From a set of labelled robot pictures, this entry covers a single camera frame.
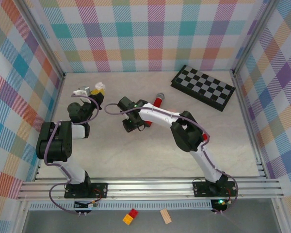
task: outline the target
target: robotic arm base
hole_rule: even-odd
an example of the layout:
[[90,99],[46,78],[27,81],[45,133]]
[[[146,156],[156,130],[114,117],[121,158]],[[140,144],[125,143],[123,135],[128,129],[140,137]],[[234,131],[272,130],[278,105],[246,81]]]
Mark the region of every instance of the robotic arm base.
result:
[[79,184],[67,184],[65,187],[66,199],[89,198],[99,199],[106,198],[108,192],[108,183],[91,183],[87,172],[85,172],[84,182]]
[[215,183],[210,181],[193,182],[194,197],[234,197],[236,196],[235,183],[228,181],[226,175],[222,175]]

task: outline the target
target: cable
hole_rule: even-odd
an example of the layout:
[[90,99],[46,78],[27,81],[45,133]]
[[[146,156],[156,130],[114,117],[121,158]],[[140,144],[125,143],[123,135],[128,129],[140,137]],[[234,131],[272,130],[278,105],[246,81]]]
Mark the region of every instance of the cable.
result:
[[228,188],[226,190],[228,191],[228,201],[230,201],[231,200],[231,196],[232,196],[231,195],[231,191]]
[[94,191],[99,193],[99,199],[95,200],[95,202],[98,202],[99,200],[101,200],[101,192],[98,189],[94,189]]
[[143,131],[146,127],[145,127],[145,125],[144,125],[144,128],[141,130],[141,129],[139,128],[139,125],[138,125],[137,128],[138,128],[139,131]]
[[192,183],[193,183],[195,180],[200,180],[200,181],[202,181],[200,178],[195,178],[194,180],[192,180]]
[[[90,101],[92,101],[92,102],[96,105],[96,108],[97,108],[97,112],[96,112],[96,114],[95,114],[91,119],[86,120],[86,121],[83,121],[83,122],[80,122],[80,123],[73,123],[74,125],[85,124],[85,123],[87,123],[87,122],[89,122],[89,121],[94,120],[94,119],[97,117],[97,115],[98,115],[98,113],[99,113],[99,105],[98,105],[98,103],[97,103],[93,98],[88,97],[88,96],[74,95],[74,94],[71,95],[71,97],[83,97],[83,98],[87,98],[87,99],[89,99]],[[48,196],[49,196],[50,201],[51,201],[54,205],[56,205],[58,208],[60,208],[61,210],[65,211],[65,212],[68,212],[68,213],[71,213],[71,214],[74,214],[74,215],[79,215],[79,216],[80,216],[80,214],[81,214],[80,212],[77,213],[77,212],[72,211],[72,210],[67,210],[67,209],[65,209],[64,207],[62,207],[62,206],[60,206],[59,204],[57,204],[57,203],[54,201],[54,199],[52,198],[52,195],[51,195],[52,190],[53,190],[55,187],[57,187],[57,186],[59,186],[59,185],[64,185],[64,186],[65,186],[65,185],[69,184],[69,183],[71,182],[71,179],[72,179],[72,178],[71,178],[71,175],[69,174],[69,172],[68,172],[64,167],[62,167],[62,166],[59,165],[59,164],[55,164],[55,163],[49,164],[48,161],[47,161],[47,156],[48,156],[48,152],[49,152],[50,144],[51,144],[51,142],[52,142],[52,140],[53,140],[53,138],[54,138],[54,136],[55,136],[55,134],[56,134],[56,131],[57,131],[57,129],[58,129],[60,123],[61,123],[61,120],[58,121],[58,122],[56,123],[55,128],[54,128],[54,130],[53,130],[53,132],[52,132],[52,134],[51,134],[51,136],[50,136],[50,138],[49,138],[49,140],[48,140],[47,147],[45,148],[45,151],[44,151],[44,157],[43,157],[43,160],[44,160],[44,163],[45,163],[46,166],[57,166],[57,167],[59,167],[59,168],[60,168],[60,169],[61,169],[61,170],[62,170],[62,171],[67,175],[67,177],[68,177],[68,181],[65,182],[65,183],[57,183],[57,184],[55,184],[52,188],[50,188],[49,193],[48,193]]]
[[233,204],[231,204],[231,206],[229,207],[229,209],[231,209],[232,205],[235,204],[235,202],[237,201],[237,198],[238,198],[238,184],[237,184],[237,182],[236,182],[236,180],[235,180],[234,177],[232,177],[231,175],[229,175],[229,174],[227,174],[227,173],[225,173],[225,172],[223,172],[223,171],[217,169],[217,168],[215,167],[215,165],[212,163],[212,161],[210,160],[210,158],[208,157],[206,151],[204,150],[204,147],[209,143],[209,138],[210,138],[210,136],[209,136],[209,134],[207,133],[207,131],[206,131],[202,126],[200,126],[200,125],[199,125],[198,123],[196,123],[195,121],[193,121],[193,120],[191,120],[191,119],[188,119],[188,118],[186,118],[186,117],[184,117],[184,116],[171,115],[171,114],[168,114],[168,113],[166,113],[166,112],[164,112],[164,111],[162,111],[162,110],[160,110],[160,109],[157,109],[157,108],[150,108],[150,107],[136,107],[136,108],[132,108],[132,109],[129,109],[129,110],[126,110],[126,111],[120,112],[120,113],[111,113],[111,112],[109,112],[109,111],[107,110],[107,107],[108,107],[108,106],[111,106],[111,105],[117,105],[117,104],[116,104],[116,103],[109,103],[109,104],[107,104],[107,105],[104,107],[105,112],[108,113],[108,114],[110,114],[110,115],[122,115],[122,114],[127,114],[127,113],[132,112],[132,111],[135,111],[135,110],[145,109],[145,110],[155,111],[155,112],[158,112],[158,113],[164,114],[164,115],[169,116],[169,117],[180,118],[180,119],[182,119],[182,120],[186,120],[186,121],[188,121],[189,123],[194,124],[195,126],[197,126],[198,128],[200,128],[200,129],[201,129],[201,130],[206,134],[206,136],[207,136],[206,141],[205,141],[205,142],[200,146],[200,147],[201,147],[201,150],[203,151],[203,153],[204,153],[204,155],[205,155],[205,158],[208,160],[208,162],[210,163],[210,165],[212,166],[213,169],[215,169],[217,172],[221,173],[222,175],[225,175],[225,176],[229,177],[229,178],[232,179],[232,181],[235,183],[235,187],[236,187],[236,195],[235,195],[235,199],[234,199],[234,201],[233,201]]

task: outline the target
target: beige floor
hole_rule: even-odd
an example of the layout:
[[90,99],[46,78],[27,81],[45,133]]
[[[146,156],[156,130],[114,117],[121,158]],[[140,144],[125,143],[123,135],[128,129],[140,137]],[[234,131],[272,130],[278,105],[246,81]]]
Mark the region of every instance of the beige floor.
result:
[[[213,77],[232,85],[228,71],[207,71]],[[238,105],[233,94],[225,110],[220,112],[170,87],[176,72],[73,73],[68,74],[54,121],[69,120],[67,106],[75,100],[70,95],[80,86],[94,89],[95,83],[106,85],[103,105],[118,103],[127,96],[132,101],[153,102],[159,92],[165,94],[162,108],[190,111],[210,134],[208,148],[219,167],[233,176],[257,176],[256,161]],[[119,109],[111,107],[110,111]],[[169,129],[159,125],[139,132],[127,133],[123,116],[101,111],[90,123],[88,139],[73,141],[73,156],[91,177],[194,177],[203,176],[190,154],[175,144]],[[38,177],[62,177],[54,167],[42,164]]]

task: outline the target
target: aluminum rail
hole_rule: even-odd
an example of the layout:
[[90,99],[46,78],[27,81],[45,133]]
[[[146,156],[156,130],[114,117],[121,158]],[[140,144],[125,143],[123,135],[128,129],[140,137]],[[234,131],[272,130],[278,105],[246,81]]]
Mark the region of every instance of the aluminum rail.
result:
[[[92,179],[91,182],[108,183],[108,195],[104,200],[202,200],[221,197],[195,198],[192,181],[194,178],[138,178],[138,179]],[[25,182],[18,200],[49,200],[49,190],[65,179],[44,179]],[[236,177],[240,199],[282,198],[283,191],[279,181],[264,177]],[[55,200],[64,199],[64,186],[55,187],[52,196]]]

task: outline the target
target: red object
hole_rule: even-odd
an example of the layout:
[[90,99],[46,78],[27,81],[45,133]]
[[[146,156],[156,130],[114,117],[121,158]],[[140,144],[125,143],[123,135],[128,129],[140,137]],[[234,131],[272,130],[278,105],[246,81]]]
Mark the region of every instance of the red object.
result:
[[207,135],[204,133],[202,136],[203,136],[204,141],[206,141],[207,140]]
[[[163,102],[163,99],[164,99],[164,95],[163,94],[161,94],[161,93],[157,94],[156,95],[156,99],[155,99],[155,101],[153,103],[153,106],[159,108],[161,106],[162,102]],[[149,127],[150,127],[152,125],[152,122],[151,121],[146,121],[146,124],[148,124]]]
[[136,211],[135,209],[131,209],[129,216],[131,216],[132,218],[135,218],[138,215],[138,211]]

